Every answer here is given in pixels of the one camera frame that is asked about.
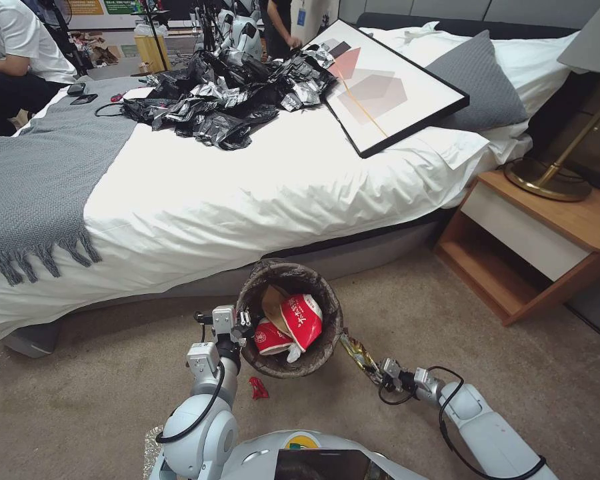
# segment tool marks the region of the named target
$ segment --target red paper cup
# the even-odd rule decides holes
[[[322,310],[309,294],[292,295],[280,305],[293,340],[302,352],[322,333]]]
[[[255,346],[260,355],[275,355],[289,348],[293,340],[267,319],[260,320],[255,329]]]

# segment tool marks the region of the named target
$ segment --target blanket fringe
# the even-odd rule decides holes
[[[85,248],[89,258],[86,258],[78,252],[78,241]],[[94,248],[89,232],[87,232],[86,229],[81,229],[74,237],[58,240],[57,244],[60,248],[68,251],[71,258],[85,267],[89,267],[92,263],[102,261],[102,257],[100,257],[100,254],[98,254],[97,250]],[[28,247],[17,251],[0,251],[0,273],[5,276],[10,286],[18,285],[23,282],[22,274],[16,270],[11,262],[16,262],[16,264],[18,264],[31,283],[38,281],[38,276],[27,258],[27,255],[30,253],[40,259],[50,274],[56,278],[60,277],[60,271],[53,259],[53,244],[42,243],[35,245],[34,247]]]
[[[58,278],[60,276],[60,272],[58,271],[58,266],[53,260],[53,256],[51,254],[52,251],[52,243],[42,243],[33,248],[33,254],[40,259],[50,274],[52,274],[55,278]]]
[[[76,260],[80,265],[85,267],[90,267],[91,262],[88,258],[78,252],[78,237],[75,236],[73,238],[63,238],[58,240],[58,246],[69,252],[71,258]]]
[[[38,281],[38,276],[33,271],[33,267],[27,260],[27,252],[26,251],[17,251],[14,254],[15,261],[20,266],[20,269],[25,273],[27,278],[31,283],[35,283]]]
[[[98,254],[97,250],[93,247],[93,244],[91,243],[91,237],[89,236],[89,232],[87,232],[87,229],[82,229],[80,230],[80,232],[78,232],[78,239],[87,251],[87,254],[89,255],[89,258],[92,262],[98,263],[102,261],[102,257],[100,256],[100,254]]]
[[[10,286],[22,283],[22,275],[11,264],[12,257],[7,252],[0,252],[0,273],[2,273]]]

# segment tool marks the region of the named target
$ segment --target wooden nightstand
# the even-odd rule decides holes
[[[435,252],[510,325],[600,277],[600,190],[564,203],[484,173]]]

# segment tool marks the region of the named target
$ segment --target white bedsheet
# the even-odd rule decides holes
[[[416,219],[457,203],[474,175],[530,144],[430,127],[360,159],[324,107],[281,112],[251,138],[248,148],[225,152],[138,125],[85,206],[103,261],[84,268],[56,248],[58,279],[35,257],[35,284],[10,287],[0,274],[0,338],[272,251]]]

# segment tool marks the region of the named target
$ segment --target smartphone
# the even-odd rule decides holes
[[[87,88],[86,83],[74,83],[73,85],[69,86],[67,95],[70,97],[79,97],[80,95],[84,94],[85,88]]]
[[[98,98],[97,93],[90,93],[88,95],[80,95],[76,100],[72,101],[72,105],[84,105],[85,103],[91,103]]]

